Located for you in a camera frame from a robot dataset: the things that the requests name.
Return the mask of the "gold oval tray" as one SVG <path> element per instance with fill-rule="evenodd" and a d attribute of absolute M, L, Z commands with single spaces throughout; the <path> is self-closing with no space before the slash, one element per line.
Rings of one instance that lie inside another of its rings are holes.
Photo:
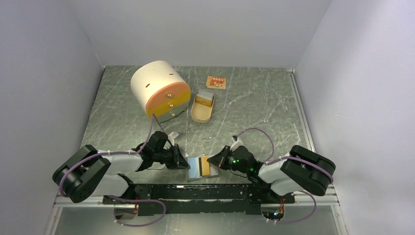
<path fill-rule="evenodd" d="M 209 122 L 211 119 L 211 115 L 212 115 L 213 105 L 212 107 L 207 107 L 207 106 L 196 103 L 194 100 L 192 108 L 191 108 L 191 112 L 190 112 L 192 120 L 197 123 Z"/>

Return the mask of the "yellow credit card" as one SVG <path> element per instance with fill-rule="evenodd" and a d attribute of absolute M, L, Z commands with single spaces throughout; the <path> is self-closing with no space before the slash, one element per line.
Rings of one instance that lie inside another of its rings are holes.
<path fill-rule="evenodd" d="M 198 160 L 199 163 L 199 175 L 201 177 L 210 176 L 210 164 L 208 162 L 209 156 L 200 157 Z"/>

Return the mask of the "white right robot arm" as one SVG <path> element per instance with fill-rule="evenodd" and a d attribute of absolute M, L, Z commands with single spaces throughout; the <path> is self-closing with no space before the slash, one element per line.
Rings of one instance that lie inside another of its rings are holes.
<path fill-rule="evenodd" d="M 324 196 L 336 169 L 333 161 L 300 145 L 294 145 L 287 156 L 268 163 L 258 161 L 244 146 L 235 150 L 225 146 L 207 161 L 222 170 L 244 174 L 254 186 L 264 188 L 264 197 L 271 203 L 302 190 Z"/>

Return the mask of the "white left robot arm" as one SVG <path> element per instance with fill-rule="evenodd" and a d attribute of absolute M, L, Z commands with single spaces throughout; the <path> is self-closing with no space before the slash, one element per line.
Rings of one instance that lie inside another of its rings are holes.
<path fill-rule="evenodd" d="M 146 141 L 128 151 L 100 151 L 90 144 L 82 146 L 52 175 L 60 194 L 73 203 L 90 196 L 115 197 L 124 204 L 139 200 L 136 185 L 124 171 L 144 171 L 153 163 L 170 170 L 189 169 L 179 146 L 169 136 L 156 131 Z"/>

